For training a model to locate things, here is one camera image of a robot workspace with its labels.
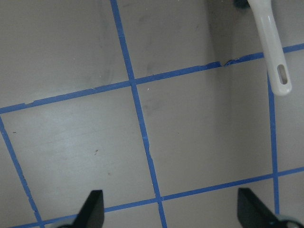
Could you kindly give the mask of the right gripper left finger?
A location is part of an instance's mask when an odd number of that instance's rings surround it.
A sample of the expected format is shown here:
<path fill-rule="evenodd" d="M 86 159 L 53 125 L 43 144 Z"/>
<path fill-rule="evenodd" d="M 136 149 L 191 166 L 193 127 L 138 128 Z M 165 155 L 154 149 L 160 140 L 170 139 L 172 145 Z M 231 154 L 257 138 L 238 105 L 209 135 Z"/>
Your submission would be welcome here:
<path fill-rule="evenodd" d="M 90 192 L 72 228 L 101 228 L 104 224 L 104 198 L 102 190 Z"/>

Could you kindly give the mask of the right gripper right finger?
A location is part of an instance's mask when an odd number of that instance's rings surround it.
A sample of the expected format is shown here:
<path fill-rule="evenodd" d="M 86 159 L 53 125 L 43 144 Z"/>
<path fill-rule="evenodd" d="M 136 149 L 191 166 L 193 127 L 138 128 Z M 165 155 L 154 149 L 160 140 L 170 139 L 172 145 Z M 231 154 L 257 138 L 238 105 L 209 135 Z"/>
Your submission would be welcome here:
<path fill-rule="evenodd" d="M 243 228 L 280 228 L 280 221 L 250 188 L 237 192 L 237 218 Z"/>

